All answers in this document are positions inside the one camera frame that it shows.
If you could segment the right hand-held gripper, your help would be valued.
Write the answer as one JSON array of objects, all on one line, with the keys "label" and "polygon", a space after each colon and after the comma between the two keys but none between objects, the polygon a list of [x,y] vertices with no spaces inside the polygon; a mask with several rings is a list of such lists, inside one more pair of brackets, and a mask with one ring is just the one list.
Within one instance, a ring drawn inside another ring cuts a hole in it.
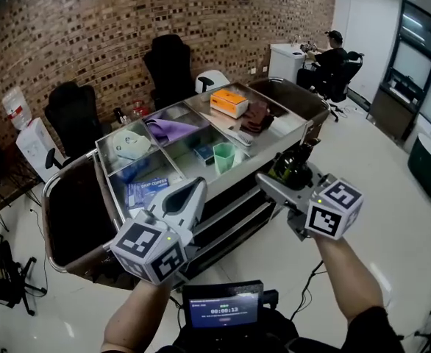
[{"label": "right hand-held gripper", "polygon": [[288,226],[300,240],[313,233],[339,240],[356,221],[363,193],[343,178],[324,175],[310,161],[304,164],[304,195],[267,174],[255,175],[258,186],[277,204],[289,207]]}]

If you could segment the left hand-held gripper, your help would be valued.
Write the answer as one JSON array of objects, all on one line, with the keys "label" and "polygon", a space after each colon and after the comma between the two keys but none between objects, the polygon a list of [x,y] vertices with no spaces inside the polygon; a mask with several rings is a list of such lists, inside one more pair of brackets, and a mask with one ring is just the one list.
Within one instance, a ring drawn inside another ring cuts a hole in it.
[{"label": "left hand-held gripper", "polygon": [[[110,251],[131,275],[153,285],[165,282],[188,261],[186,247],[193,240],[190,229],[200,221],[206,197],[207,183],[200,176],[159,191],[148,211],[139,210],[125,221]],[[152,213],[163,214],[167,222]]]}]

